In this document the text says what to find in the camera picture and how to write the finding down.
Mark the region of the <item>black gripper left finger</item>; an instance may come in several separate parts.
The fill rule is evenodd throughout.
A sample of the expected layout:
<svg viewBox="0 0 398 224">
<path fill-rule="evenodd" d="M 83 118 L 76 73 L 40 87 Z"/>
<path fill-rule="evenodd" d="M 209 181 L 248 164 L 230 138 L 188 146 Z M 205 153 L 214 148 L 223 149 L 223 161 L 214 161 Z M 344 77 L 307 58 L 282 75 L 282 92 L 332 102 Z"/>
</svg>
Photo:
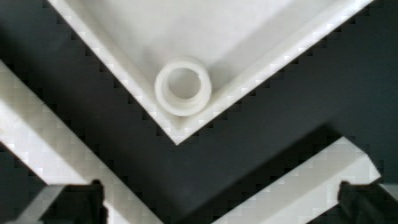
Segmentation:
<svg viewBox="0 0 398 224">
<path fill-rule="evenodd" d="M 47 185 L 12 224 L 106 224 L 104 187 L 88 184 Z"/>
</svg>

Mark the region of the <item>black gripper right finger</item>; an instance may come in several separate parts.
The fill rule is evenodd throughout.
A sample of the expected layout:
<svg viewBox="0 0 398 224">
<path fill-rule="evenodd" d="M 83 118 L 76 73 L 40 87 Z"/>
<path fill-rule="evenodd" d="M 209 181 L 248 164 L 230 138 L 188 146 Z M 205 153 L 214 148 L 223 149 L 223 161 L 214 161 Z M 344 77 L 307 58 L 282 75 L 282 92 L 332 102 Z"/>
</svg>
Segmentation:
<svg viewBox="0 0 398 224">
<path fill-rule="evenodd" d="M 398 224 L 398 184 L 342 182 L 337 205 L 307 224 Z"/>
</svg>

